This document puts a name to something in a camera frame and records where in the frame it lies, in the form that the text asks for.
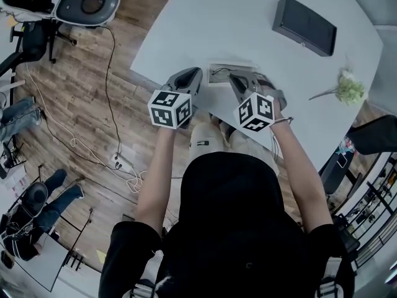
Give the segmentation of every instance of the gray wall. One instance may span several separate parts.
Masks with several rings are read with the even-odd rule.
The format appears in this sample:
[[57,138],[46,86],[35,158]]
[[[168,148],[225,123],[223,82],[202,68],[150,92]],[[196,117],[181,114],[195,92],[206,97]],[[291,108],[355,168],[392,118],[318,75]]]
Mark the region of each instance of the gray wall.
[[[374,25],[397,25],[397,0],[357,0]],[[397,28],[378,30],[383,40],[377,75],[370,90],[370,102],[397,115]]]

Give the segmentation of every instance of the power strip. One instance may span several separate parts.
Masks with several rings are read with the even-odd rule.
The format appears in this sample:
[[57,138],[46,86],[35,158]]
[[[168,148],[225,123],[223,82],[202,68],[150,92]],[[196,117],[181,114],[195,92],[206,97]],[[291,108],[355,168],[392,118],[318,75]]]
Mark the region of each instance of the power strip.
[[120,169],[125,172],[130,172],[132,170],[132,163],[120,155],[117,156],[116,153],[113,155],[112,161],[114,162],[116,169]]

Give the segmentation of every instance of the white table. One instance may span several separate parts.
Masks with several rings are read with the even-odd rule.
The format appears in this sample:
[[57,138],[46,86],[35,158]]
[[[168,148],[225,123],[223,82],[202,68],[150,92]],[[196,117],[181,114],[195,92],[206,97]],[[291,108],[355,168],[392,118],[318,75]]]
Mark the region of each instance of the white table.
[[317,169],[328,160],[352,125],[360,104],[347,106],[335,96],[308,101],[337,85],[350,65],[369,90],[382,42],[355,0],[297,0],[334,24],[336,47],[321,57],[272,30],[279,0],[170,0],[153,24],[131,69],[158,84],[184,68],[204,70],[197,105],[271,148],[269,130],[237,127],[238,105],[231,88],[208,87],[208,63],[251,61],[283,89],[292,128]]

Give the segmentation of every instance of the yellow sticky note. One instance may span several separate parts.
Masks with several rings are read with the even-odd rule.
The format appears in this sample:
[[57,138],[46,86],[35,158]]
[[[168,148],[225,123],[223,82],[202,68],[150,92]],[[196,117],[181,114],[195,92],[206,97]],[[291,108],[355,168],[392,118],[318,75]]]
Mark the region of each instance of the yellow sticky note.
[[13,16],[9,16],[7,19],[7,25],[8,27],[15,27],[18,24],[17,21],[15,21]]
[[106,259],[106,254],[101,252],[101,251],[99,251],[99,250],[97,250],[97,255],[98,255],[100,263],[104,264],[105,263],[105,259]]

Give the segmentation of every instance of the wooden floor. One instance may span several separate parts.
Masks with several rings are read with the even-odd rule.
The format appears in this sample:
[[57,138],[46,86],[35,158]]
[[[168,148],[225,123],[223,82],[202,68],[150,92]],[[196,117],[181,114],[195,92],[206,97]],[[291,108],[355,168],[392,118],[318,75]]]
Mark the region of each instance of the wooden floor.
[[[154,149],[156,129],[151,125],[146,104],[155,85],[132,72],[130,65],[167,1],[121,0],[116,18],[109,24],[115,34],[116,48],[110,66],[108,91],[122,140],[122,155],[133,163],[138,173],[148,168]],[[108,30],[102,28],[89,30],[65,27],[64,30],[77,39],[78,45],[72,47],[57,40],[56,64],[52,65],[45,57],[39,62],[30,63],[30,72],[43,94],[50,114],[89,146],[98,158],[111,165],[111,157],[117,151],[117,136],[105,95],[105,75],[113,46],[112,37]],[[18,67],[17,78],[26,79],[27,84],[17,89],[16,99],[33,95],[37,98],[38,105],[43,106],[25,65]],[[357,121],[366,122],[376,116],[378,112],[365,104]],[[103,166],[85,161],[72,153],[70,150],[97,162],[80,143],[71,148],[71,134],[57,126],[48,114],[47,117],[50,130],[67,148],[49,133],[45,122],[39,127],[23,131],[17,139],[19,143],[24,143],[22,152],[28,160],[28,176],[35,178],[37,166],[43,164],[44,179],[58,168],[67,170],[69,176],[64,187],[77,178],[88,178],[81,182],[86,197],[74,201],[64,212],[64,217],[82,228],[89,216],[89,209],[94,209],[92,223],[87,226],[76,247],[85,256],[84,261],[88,265],[101,270],[102,264],[96,251],[106,253],[112,228],[121,220],[122,214],[134,216],[138,195],[130,192],[124,180],[116,178]],[[206,113],[199,113],[189,131],[178,133],[173,176],[181,177],[184,173],[192,127],[207,118]],[[372,161],[372,157],[355,157],[353,172],[366,172]],[[299,221],[300,214],[289,188],[282,160],[279,166],[285,209]],[[118,175],[125,179],[133,178],[123,173]],[[180,179],[172,180],[167,224],[172,225],[177,221],[180,185]],[[53,197],[60,191],[61,189],[54,192]],[[62,220],[58,222],[56,229],[61,233],[62,244],[70,248],[78,231]]]

